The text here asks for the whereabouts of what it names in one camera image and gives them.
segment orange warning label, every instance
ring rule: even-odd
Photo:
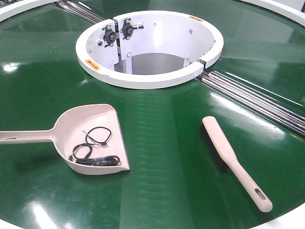
[[[203,20],[201,18],[197,18],[195,16],[190,16],[189,18],[192,18],[192,19],[194,19],[196,21],[199,21],[199,22],[203,22]]]
[[[88,64],[88,65],[90,65],[94,70],[99,70],[100,69],[100,67],[99,67],[99,65],[96,63],[96,62],[94,62],[94,61],[92,61],[92,60],[90,60],[90,59],[87,59],[87,60],[85,60],[86,61],[86,63]]]

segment beige plastic dustpan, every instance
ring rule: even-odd
[[[69,161],[73,148],[84,143],[88,132],[94,127],[109,128],[112,135],[106,146],[94,146],[90,157],[115,155],[120,158],[117,166],[87,166]],[[60,156],[74,171],[87,175],[102,175],[129,170],[129,162],[115,109],[109,104],[90,104],[74,107],[64,112],[50,130],[0,131],[0,144],[53,142]]]

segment wire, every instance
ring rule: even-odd
[[[107,138],[106,138],[105,141],[99,142],[99,141],[95,140],[93,137],[91,137],[91,136],[89,135],[89,134],[90,134],[93,130],[95,130],[95,129],[105,129],[105,130],[108,130],[108,131],[109,131],[109,135],[107,136]],[[111,134],[112,134],[112,133],[111,133],[111,130],[110,130],[110,129],[108,129],[108,128],[104,127],[104,126],[97,126],[97,127],[91,129],[89,132],[86,133],[85,141],[86,141],[86,143],[87,143],[88,145],[91,145],[91,146],[97,146],[97,145],[105,146],[105,145],[107,145],[107,141],[109,140]],[[92,142],[95,142],[96,144],[89,143],[89,142],[88,142],[88,138],[89,138]]]
[[[93,137],[91,137],[89,134],[95,130],[95,129],[105,129],[109,131],[109,135],[104,141],[97,141]],[[86,137],[85,141],[86,143],[82,143],[79,145],[76,145],[73,150],[72,150],[72,155],[69,156],[69,160],[72,161],[73,157],[76,159],[75,162],[81,165],[86,165],[86,166],[116,166],[121,160],[118,156],[111,155],[111,156],[104,156],[104,157],[96,157],[96,158],[89,158],[92,154],[93,147],[92,146],[105,146],[107,145],[107,141],[110,139],[112,132],[110,129],[104,127],[104,126],[97,126],[93,129],[91,129],[89,132],[85,132]],[[89,152],[86,154],[84,158],[80,158],[76,156],[76,152],[79,148],[81,147],[88,147]]]

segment brush bristles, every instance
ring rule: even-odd
[[[214,160],[217,168],[219,169],[219,171],[221,172],[227,172],[229,166],[221,159],[221,157],[219,156],[208,132],[206,131],[204,125],[202,124],[200,127],[200,132],[205,140],[205,142],[207,143],[207,145],[209,146],[210,152],[211,152],[211,156],[212,159]]]

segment beige brush handle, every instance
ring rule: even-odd
[[[259,188],[252,177],[250,177],[246,170],[239,164],[239,162],[230,164],[229,167],[257,205],[258,209],[262,212],[271,211],[273,207],[272,202]]]
[[[219,156],[233,171],[257,207],[262,212],[271,211],[273,207],[272,202],[250,177],[246,170],[239,164],[234,150],[232,149],[215,117],[207,116],[203,118],[202,121]]]

